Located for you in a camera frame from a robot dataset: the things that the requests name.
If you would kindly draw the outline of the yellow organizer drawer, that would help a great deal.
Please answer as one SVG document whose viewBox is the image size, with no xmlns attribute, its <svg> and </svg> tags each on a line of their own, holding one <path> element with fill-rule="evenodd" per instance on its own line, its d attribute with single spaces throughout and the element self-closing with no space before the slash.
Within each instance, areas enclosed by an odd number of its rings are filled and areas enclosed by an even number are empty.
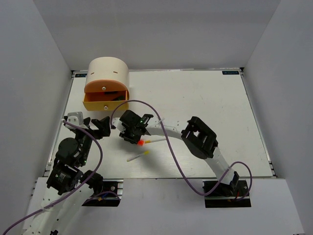
<svg viewBox="0 0 313 235">
<path fill-rule="evenodd" d="M 124 96 L 123 101 L 113 101 L 114 98 Z M 104 92 L 86 93 L 83 105 L 88 111 L 113 111 L 117 106 L 129 100 L 129 91 L 119 91 L 117 94 L 104 95 Z"/>
</svg>

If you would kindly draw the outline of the green cap black highlighter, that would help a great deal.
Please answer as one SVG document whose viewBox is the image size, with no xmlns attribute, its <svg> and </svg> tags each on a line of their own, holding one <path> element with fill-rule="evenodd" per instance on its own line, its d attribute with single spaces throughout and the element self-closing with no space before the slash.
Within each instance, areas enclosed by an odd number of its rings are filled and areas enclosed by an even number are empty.
<svg viewBox="0 0 313 235">
<path fill-rule="evenodd" d="M 123 100 L 125 100 L 124 96 L 119 96 L 113 99 L 113 101 L 123 101 Z"/>
</svg>

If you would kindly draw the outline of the pink cap black highlighter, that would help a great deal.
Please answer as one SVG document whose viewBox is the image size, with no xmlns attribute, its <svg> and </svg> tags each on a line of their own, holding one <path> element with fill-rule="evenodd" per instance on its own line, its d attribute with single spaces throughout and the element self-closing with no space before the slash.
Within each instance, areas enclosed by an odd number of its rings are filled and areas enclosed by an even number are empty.
<svg viewBox="0 0 313 235">
<path fill-rule="evenodd" d="M 104 95 L 117 94 L 117 93 L 118 93 L 118 91 L 104 92 Z"/>
</svg>

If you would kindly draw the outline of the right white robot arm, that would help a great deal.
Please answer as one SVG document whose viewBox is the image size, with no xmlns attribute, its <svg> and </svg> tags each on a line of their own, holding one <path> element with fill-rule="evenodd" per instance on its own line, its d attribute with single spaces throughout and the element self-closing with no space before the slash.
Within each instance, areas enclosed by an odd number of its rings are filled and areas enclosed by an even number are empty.
<svg viewBox="0 0 313 235">
<path fill-rule="evenodd" d="M 191 117 L 186 123 L 176 121 L 161 123 L 157 117 L 144 114 L 142 117 L 126 110 L 120 118 L 112 121 L 125 141 L 138 144 L 141 137 L 164 136 L 182 140 L 195 157 L 204 160 L 220 180 L 222 196 L 233 196 L 238 190 L 239 175 L 230 168 L 218 147 L 217 135 L 199 117 Z"/>
</svg>

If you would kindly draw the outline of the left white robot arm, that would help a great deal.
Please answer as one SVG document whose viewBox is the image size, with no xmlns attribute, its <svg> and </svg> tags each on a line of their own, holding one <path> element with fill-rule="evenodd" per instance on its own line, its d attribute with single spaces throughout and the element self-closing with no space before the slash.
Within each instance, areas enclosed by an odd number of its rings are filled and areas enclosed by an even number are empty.
<svg viewBox="0 0 313 235">
<path fill-rule="evenodd" d="M 59 143 L 42 207 L 26 235 L 62 235 L 87 198 L 103 191 L 103 177 L 96 170 L 82 172 L 80 168 L 87 163 L 92 143 L 111 134 L 110 118 L 83 118 L 76 112 L 65 116 L 63 124 L 75 136 Z"/>
</svg>

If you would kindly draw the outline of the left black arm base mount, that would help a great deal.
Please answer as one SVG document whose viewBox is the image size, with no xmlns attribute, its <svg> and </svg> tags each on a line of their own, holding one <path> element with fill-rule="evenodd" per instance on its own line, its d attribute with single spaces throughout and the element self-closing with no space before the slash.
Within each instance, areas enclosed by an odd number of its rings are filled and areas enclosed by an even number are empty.
<svg viewBox="0 0 313 235">
<path fill-rule="evenodd" d="M 122 199 L 123 179 L 103 180 L 101 191 L 87 199 L 83 207 L 118 207 Z"/>
</svg>

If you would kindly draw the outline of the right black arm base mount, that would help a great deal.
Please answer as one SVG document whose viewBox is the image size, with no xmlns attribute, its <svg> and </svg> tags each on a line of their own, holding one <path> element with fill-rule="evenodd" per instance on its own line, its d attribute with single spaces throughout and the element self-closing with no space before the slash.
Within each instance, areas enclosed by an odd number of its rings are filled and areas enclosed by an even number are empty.
<svg viewBox="0 0 313 235">
<path fill-rule="evenodd" d="M 205 207 L 212 208 L 250 208 L 251 201 L 249 194 L 240 200 L 248 192 L 246 180 L 240 180 L 234 193 L 223 192 L 222 185 L 209 195 L 204 197 Z"/>
</svg>

